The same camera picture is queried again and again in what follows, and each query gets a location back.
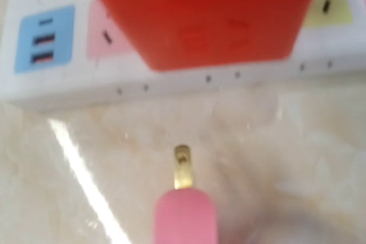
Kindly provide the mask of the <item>pink cube plug adapter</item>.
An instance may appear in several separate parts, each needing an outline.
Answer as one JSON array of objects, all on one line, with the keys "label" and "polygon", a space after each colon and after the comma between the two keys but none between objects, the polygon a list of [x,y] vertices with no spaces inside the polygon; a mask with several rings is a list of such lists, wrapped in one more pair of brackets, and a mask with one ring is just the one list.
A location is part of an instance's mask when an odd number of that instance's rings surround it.
[{"label": "pink cube plug adapter", "polygon": [[218,222],[213,201],[193,184],[190,148],[174,148],[174,189],[156,203],[153,242],[218,243]]}]

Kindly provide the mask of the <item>white multicolour power strip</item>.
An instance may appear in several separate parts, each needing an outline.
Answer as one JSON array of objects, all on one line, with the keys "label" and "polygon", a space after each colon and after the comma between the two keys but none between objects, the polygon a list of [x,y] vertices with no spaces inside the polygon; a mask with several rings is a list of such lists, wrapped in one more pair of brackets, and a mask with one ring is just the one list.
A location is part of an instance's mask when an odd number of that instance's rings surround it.
[{"label": "white multicolour power strip", "polygon": [[38,111],[363,70],[365,0],[313,0],[283,61],[159,73],[99,0],[8,0],[1,39],[1,100]]}]

